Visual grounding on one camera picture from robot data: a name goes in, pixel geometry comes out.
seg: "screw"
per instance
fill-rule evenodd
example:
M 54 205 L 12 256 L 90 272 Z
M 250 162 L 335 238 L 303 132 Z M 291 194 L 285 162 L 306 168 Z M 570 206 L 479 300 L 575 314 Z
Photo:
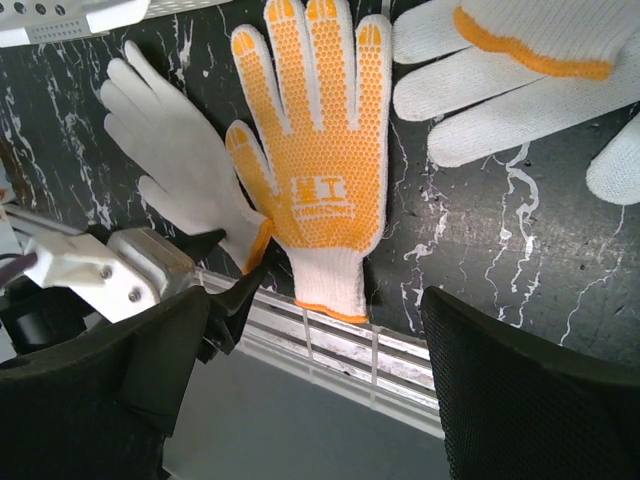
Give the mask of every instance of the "screw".
M 131 303 L 136 303 L 138 300 L 140 300 L 140 297 L 140 290 L 138 290 L 137 288 L 129 292 L 129 301 Z

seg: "purple cable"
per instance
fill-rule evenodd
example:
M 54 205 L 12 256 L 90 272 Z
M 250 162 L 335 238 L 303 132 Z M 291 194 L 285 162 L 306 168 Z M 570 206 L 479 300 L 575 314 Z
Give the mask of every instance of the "purple cable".
M 0 288 L 22 274 L 28 268 L 33 267 L 38 261 L 36 252 L 27 253 L 16 257 L 11 263 L 0 268 Z

